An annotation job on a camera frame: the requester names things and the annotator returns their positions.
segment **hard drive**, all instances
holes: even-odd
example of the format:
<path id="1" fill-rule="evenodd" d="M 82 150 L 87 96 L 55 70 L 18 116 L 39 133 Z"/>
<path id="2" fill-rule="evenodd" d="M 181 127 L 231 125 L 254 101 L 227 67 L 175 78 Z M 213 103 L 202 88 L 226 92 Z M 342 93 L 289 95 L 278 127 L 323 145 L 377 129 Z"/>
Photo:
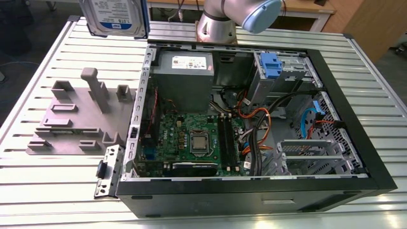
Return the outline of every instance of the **hard drive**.
<path id="1" fill-rule="evenodd" d="M 93 36 L 149 38 L 146 0 L 81 0 L 81 6 Z"/>

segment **wooden shelf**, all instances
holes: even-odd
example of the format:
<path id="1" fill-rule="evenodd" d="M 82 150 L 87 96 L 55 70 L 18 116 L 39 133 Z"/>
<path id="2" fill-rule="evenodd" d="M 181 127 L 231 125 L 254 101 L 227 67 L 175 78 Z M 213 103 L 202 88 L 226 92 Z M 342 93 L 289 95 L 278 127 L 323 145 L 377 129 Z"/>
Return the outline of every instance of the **wooden shelf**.
<path id="1" fill-rule="evenodd" d="M 178 4 L 178 0 L 149 0 L 149 2 Z M 198 0 L 198 3 L 203 5 L 205 0 Z M 195 5 L 197 1 L 186 0 L 185 4 Z M 293 12 L 326 13 L 326 14 L 334 14 L 337 12 L 334 6 L 329 1 L 325 6 L 321 6 L 314 3 L 314 0 L 286 0 L 286 5 L 287 5 L 287 11 L 293 11 Z"/>

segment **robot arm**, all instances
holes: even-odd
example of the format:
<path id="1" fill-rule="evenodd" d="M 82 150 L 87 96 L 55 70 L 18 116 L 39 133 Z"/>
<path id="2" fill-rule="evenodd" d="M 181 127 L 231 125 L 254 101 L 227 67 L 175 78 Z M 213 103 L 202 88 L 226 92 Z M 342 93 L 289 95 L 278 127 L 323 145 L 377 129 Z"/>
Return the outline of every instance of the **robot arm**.
<path id="1" fill-rule="evenodd" d="M 94 36 L 149 38 L 147 0 L 79 0 Z M 282 0 L 206 0 L 198 25 L 198 40 L 233 43 L 238 23 L 251 33 L 265 31 L 275 21 Z"/>
<path id="2" fill-rule="evenodd" d="M 203 42 L 233 43 L 235 24 L 251 33 L 263 32 L 279 16 L 281 0 L 206 0 L 198 36 Z"/>

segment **ram slot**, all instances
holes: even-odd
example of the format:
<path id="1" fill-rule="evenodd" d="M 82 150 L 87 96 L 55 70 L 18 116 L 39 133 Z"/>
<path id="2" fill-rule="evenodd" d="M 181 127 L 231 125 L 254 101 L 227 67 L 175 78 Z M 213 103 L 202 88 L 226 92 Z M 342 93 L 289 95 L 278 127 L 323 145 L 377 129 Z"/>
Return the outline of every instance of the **ram slot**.
<path id="1" fill-rule="evenodd" d="M 237 156 L 237 148 L 235 148 L 235 135 L 234 135 L 234 127 L 231 126 L 231 118 L 226 118 L 225 122 L 225 130 L 226 130 L 226 139 L 227 139 L 227 151 L 229 151 L 229 162 L 231 167 L 238 166 L 238 156 Z"/>
<path id="2" fill-rule="evenodd" d="M 218 136 L 221 145 L 221 162 L 222 168 L 226 169 L 230 166 L 229 161 L 229 147 L 227 147 L 227 136 L 226 136 L 226 118 L 218 118 Z"/>

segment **wooden cabinet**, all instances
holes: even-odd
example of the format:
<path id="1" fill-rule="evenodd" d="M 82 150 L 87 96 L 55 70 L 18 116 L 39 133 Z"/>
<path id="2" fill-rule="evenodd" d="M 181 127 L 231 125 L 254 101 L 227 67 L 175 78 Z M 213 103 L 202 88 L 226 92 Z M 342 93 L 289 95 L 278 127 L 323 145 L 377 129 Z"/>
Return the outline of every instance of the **wooden cabinet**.
<path id="1" fill-rule="evenodd" d="M 323 32 L 349 33 L 375 62 L 407 30 L 407 0 L 330 0 Z"/>

